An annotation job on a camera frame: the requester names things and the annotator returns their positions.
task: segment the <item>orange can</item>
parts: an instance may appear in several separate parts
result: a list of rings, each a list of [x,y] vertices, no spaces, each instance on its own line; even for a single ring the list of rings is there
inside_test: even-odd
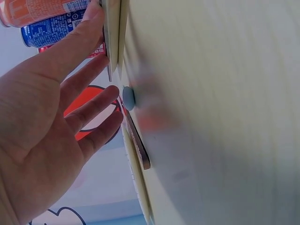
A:
[[[0,19],[4,26],[28,24],[86,9],[90,0],[0,0]]]

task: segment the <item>wall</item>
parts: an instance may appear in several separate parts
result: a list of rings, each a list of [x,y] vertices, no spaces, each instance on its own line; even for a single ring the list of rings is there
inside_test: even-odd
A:
[[[37,49],[23,44],[19,28],[7,28],[0,25],[0,34],[0,75],[38,52]]]

